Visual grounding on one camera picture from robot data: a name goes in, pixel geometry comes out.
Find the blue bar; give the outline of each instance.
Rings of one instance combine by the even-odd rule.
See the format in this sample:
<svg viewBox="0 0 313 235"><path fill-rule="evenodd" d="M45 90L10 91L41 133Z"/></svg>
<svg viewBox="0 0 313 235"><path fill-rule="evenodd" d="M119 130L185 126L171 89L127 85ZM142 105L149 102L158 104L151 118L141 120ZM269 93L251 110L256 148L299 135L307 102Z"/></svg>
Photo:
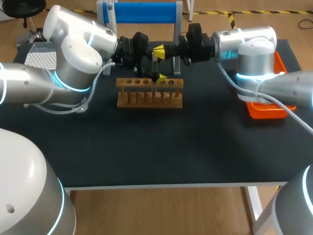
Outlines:
<svg viewBox="0 0 313 235"><path fill-rule="evenodd" d="M175 24L176 2L116 2L116 23ZM106 3L103 3L104 23L108 23Z"/></svg>

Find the wooden floor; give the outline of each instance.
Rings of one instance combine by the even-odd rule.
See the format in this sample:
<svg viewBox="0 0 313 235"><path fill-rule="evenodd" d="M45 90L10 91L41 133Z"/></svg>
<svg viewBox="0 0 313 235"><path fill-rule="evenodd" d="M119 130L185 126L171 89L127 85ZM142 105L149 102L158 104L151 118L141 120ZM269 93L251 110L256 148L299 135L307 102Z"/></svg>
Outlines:
<svg viewBox="0 0 313 235"><path fill-rule="evenodd" d="M96 10L95 0L49 0L71 9ZM312 0L195 0L195 11L209 10L312 10ZM96 19L95 15L85 14ZM35 17L43 26L46 13ZM278 38L286 38L305 70L313 69L313 29L301 30L298 22L311 15L235 15L238 27L272 26ZM183 30L188 28L187 16ZM230 29L227 17L194 15L203 32ZM142 31L150 41L171 40L172 25L118 25L119 36ZM22 20L0 22L0 61L11 62L14 41L24 29ZM275 187L258 188L262 206L275 194ZM241 188L177 188L78 191L73 196L77 235L250 235L245 197Z"/></svg>

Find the gray cable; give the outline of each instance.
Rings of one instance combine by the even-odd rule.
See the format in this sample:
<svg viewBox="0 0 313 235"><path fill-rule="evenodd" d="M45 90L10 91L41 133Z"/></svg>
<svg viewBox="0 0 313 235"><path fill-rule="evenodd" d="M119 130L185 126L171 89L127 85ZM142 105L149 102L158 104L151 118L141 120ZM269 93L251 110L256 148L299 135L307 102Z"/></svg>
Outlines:
<svg viewBox="0 0 313 235"><path fill-rule="evenodd" d="M244 92L244 93L248 93L248 94L252 94L255 95L254 91L250 91L244 88L241 88L240 86L238 86L226 73L226 71L224 70L224 68L222 67L221 63L217 63L218 66L220 67L220 70L222 71L222 73L224 74L225 78L228 80L228 82L237 90ZM264 94L264 93L259 93L257 92L257 96L260 98L264 98L267 100L270 100L271 102L277 104L279 107L281 107L282 109L284 109L293 119L295 119L301 126L303 126L310 134L313 135L313 129L306 123L304 122L301 118L299 118L293 111L291 111L289 108L287 108L286 105L284 105L282 102L280 102L278 99L275 99L274 97Z"/></svg>
<svg viewBox="0 0 313 235"><path fill-rule="evenodd" d="M93 93L94 93L94 89L96 87L96 84L97 84L97 80L100 76L100 74L102 73L102 71L107 68L107 67L111 67L111 66L114 66L115 63L114 62L111 62L111 63L107 63L105 64L104 66L102 66L102 68L99 70L98 74L96 75L96 77L94 78L94 81L92 83L92 87L91 87L91 91L90 91L90 94L88 96L88 98L86 99L86 101L80 105L79 107L77 108L74 108L74 109L71 109L71 110L67 110L67 111L55 111L55 110L51 110L51 109L48 109L44 106L41 106L39 104L33 104L35 107L47 112L47 113L50 113L50 114L56 114L56 115L64 115L64 114L72 114L72 113L75 113L76 111L84 108L85 106L87 106L89 104L89 102L91 101L92 97L93 97Z"/></svg>

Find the black stool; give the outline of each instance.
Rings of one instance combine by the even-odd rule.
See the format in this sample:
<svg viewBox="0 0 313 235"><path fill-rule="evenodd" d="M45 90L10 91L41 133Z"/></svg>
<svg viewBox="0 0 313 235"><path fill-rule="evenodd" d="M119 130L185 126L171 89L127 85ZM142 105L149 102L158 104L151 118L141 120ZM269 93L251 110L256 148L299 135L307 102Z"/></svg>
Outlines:
<svg viewBox="0 0 313 235"><path fill-rule="evenodd" d="M21 44L46 41L42 28L36 28L33 16L39 14L46 6L45 0L3 0L2 8L6 15L13 18L23 18L24 28L29 30L19 36L15 47L18 49Z"/></svg>

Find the white perforated box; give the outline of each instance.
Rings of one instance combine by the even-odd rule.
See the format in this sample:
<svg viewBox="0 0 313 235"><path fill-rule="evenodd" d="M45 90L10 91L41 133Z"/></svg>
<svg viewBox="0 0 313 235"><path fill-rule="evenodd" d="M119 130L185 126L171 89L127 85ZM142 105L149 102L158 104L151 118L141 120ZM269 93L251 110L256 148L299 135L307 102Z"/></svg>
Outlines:
<svg viewBox="0 0 313 235"><path fill-rule="evenodd" d="M25 64L41 69L55 70L57 68L57 55L55 51L29 53Z"/></svg>
<svg viewBox="0 0 313 235"><path fill-rule="evenodd" d="M25 64L41 69L55 70L57 67L57 57L53 43L34 43L28 52Z"/></svg>

